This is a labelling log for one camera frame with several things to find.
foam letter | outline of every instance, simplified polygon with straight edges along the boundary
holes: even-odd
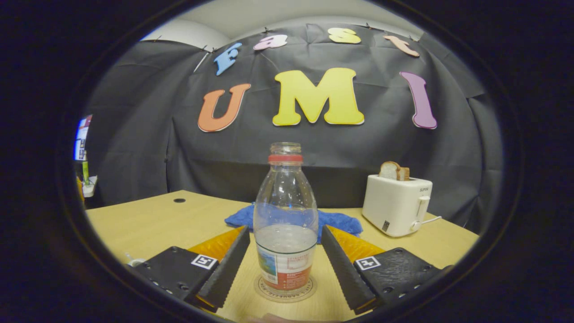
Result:
[[[405,78],[410,87],[410,92],[413,94],[414,100],[414,115],[413,123],[419,128],[434,129],[437,126],[436,119],[432,115],[430,109],[431,103],[426,94],[425,80],[413,73],[399,72]]]
[[[262,51],[266,48],[281,47],[287,44],[285,40],[287,40],[287,35],[285,34],[277,34],[274,36],[265,37],[264,39],[259,40],[259,43],[253,46],[253,49],[256,51]]]
[[[279,112],[273,117],[276,126],[296,125],[301,116],[295,112],[295,100],[309,122],[314,124],[327,99],[329,111],[325,121],[330,124],[359,125],[364,122],[363,114],[357,109],[353,77],[355,71],[349,68],[330,68],[317,86],[301,71],[287,71],[275,76],[281,83]]]
[[[393,45],[395,45],[398,49],[402,50],[403,52],[409,54],[410,56],[419,57],[420,54],[415,52],[414,50],[409,48],[409,43],[404,40],[400,40],[395,36],[385,36],[385,39],[390,40]]]
[[[241,43],[236,43],[235,45],[227,48],[226,51],[221,53],[218,57],[214,59],[214,62],[217,63],[217,73],[215,75],[219,76],[221,73],[225,72],[231,65],[235,63],[234,57],[237,57],[239,52],[236,48],[239,48]]]
[[[229,92],[231,93],[231,100],[229,101],[227,112],[225,112],[223,117],[217,119],[214,118],[215,106],[217,105],[219,97],[225,93],[225,90],[216,90],[206,94],[203,97],[203,106],[201,107],[199,118],[197,119],[199,129],[205,132],[221,131],[232,124],[239,113],[243,95],[250,87],[251,84],[246,83],[230,88]]]
[[[327,32],[330,34],[329,38],[336,43],[358,44],[360,43],[359,36],[347,28],[329,28]]]

white toaster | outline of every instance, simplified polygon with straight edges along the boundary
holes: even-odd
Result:
[[[431,191],[429,180],[400,181],[369,175],[363,216],[391,237],[416,232],[424,221]]]

wooden table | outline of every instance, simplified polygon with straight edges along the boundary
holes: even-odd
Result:
[[[185,202],[175,203],[174,199]],[[94,229],[111,253],[122,263],[133,258],[149,259],[176,245],[189,248],[231,229],[224,219],[249,205],[245,202],[177,191],[139,201],[101,207],[87,211]],[[359,219],[363,226],[360,237],[385,250],[403,247],[418,257],[443,268],[456,263],[478,236],[455,224],[439,219],[425,224],[410,236],[392,238],[384,235],[362,215],[361,209],[322,209],[340,212]],[[426,220],[433,218],[426,215]],[[318,245],[311,275],[317,282],[316,292],[300,302],[276,303],[256,293],[254,281],[259,275],[255,239],[237,272],[225,306],[217,315],[234,321],[266,313],[293,320],[349,320],[356,317],[345,302],[335,272],[323,246]]]

blue cloth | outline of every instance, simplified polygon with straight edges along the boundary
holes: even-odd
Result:
[[[237,211],[237,213],[226,218],[225,223],[234,227],[247,225],[249,229],[253,231],[254,209],[255,204],[252,203],[250,206],[244,207]],[[327,213],[319,211],[319,236],[317,237],[317,243],[321,242],[321,231],[323,231],[323,225],[325,224],[334,226],[337,229],[341,229],[357,237],[359,236],[359,233],[363,232],[363,227],[356,218],[352,218],[343,213]]]

plastic bottle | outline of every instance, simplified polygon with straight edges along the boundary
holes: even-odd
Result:
[[[269,164],[253,213],[259,266],[271,291],[294,295],[309,280],[319,230],[317,203],[301,170],[300,144],[272,144]]]

